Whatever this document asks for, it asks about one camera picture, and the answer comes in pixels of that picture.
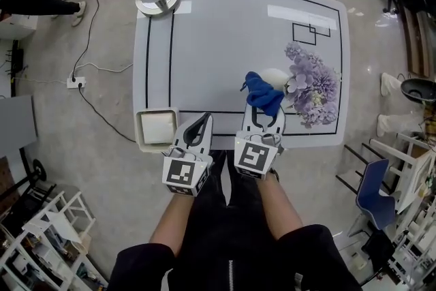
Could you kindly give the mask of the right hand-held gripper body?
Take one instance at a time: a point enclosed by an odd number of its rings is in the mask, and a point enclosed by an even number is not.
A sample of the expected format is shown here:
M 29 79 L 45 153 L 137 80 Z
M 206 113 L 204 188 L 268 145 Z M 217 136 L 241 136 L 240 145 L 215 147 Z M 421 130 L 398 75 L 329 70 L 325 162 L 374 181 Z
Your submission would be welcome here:
M 257 180 L 265 180 L 276 157 L 283 152 L 282 135 L 239 131 L 234 140 L 236 171 Z

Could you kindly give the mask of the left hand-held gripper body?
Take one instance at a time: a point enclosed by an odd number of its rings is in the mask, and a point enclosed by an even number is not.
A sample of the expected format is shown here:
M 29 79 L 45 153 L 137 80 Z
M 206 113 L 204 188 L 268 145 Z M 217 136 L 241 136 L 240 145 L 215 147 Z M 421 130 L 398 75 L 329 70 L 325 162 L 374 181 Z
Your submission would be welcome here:
M 173 194 L 196 197 L 210 174 L 210 147 L 171 145 L 163 159 L 162 183 Z

